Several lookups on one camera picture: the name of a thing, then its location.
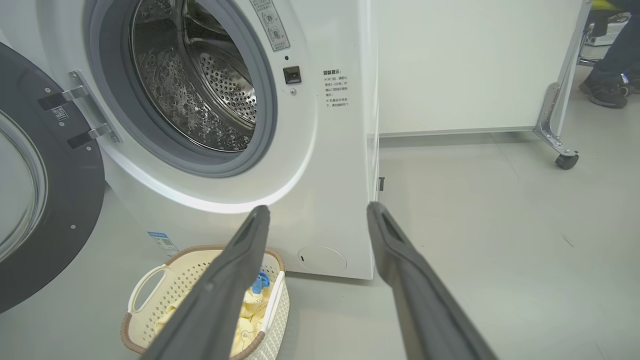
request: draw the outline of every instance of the white plastic basket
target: white plastic basket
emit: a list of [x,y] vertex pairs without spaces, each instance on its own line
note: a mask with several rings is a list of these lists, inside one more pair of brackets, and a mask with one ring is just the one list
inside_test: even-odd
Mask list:
[[[182,298],[193,287],[211,261],[222,253],[223,248],[221,245],[206,245],[185,249],[144,275],[129,298],[129,312],[120,327],[122,343],[142,354],[156,336],[156,321],[164,315],[169,305]],[[282,258],[273,251],[265,251],[262,271],[267,273],[273,285],[262,328],[251,345],[232,357],[232,360],[275,360],[278,356],[289,316],[289,292],[284,279]],[[136,309],[135,303],[140,290],[159,272],[164,273],[162,279],[142,306]]]
[[620,31],[622,31],[622,29],[625,27],[625,25],[627,25],[628,21],[625,22],[610,22],[607,25],[607,33],[601,37],[590,37],[589,35],[587,35],[587,41],[585,42],[585,45],[589,45],[589,46],[605,46],[605,45],[611,45],[613,44],[614,41],[616,41],[616,38],[618,37],[618,35],[620,34]]

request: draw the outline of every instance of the qr code sticker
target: qr code sticker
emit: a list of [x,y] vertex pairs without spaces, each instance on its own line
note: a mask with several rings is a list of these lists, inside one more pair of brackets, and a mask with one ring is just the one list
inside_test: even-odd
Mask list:
[[51,109],[51,111],[53,111],[53,114],[56,116],[56,119],[58,119],[58,121],[69,118],[69,116],[67,115],[67,112],[62,108],[62,106],[58,106],[55,109]]

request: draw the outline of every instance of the black shoe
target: black shoe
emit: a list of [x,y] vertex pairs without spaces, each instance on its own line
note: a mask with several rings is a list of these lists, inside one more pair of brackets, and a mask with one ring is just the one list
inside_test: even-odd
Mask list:
[[589,95],[589,100],[594,104],[607,108],[624,108],[627,105],[627,98],[620,92],[620,85],[614,81],[595,81],[589,76],[578,88]]
[[626,75],[627,75],[627,79],[629,80],[629,84],[622,85],[622,86],[628,88],[629,94],[640,94],[640,74],[626,74]]

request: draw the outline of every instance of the white wall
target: white wall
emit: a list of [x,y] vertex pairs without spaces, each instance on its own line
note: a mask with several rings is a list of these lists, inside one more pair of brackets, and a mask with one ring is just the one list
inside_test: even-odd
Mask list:
[[378,0],[380,133],[533,127],[585,0]]

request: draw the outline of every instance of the warning label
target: warning label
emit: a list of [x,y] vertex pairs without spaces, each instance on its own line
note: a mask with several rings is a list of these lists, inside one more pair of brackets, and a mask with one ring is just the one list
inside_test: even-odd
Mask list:
[[324,104],[327,108],[349,106],[349,78],[340,69],[324,70]]
[[258,14],[262,23],[262,28],[269,37],[271,48],[278,51],[290,47],[287,33],[284,31],[284,26],[282,26],[282,21],[273,2],[271,0],[251,0],[251,5],[253,5],[255,13]]

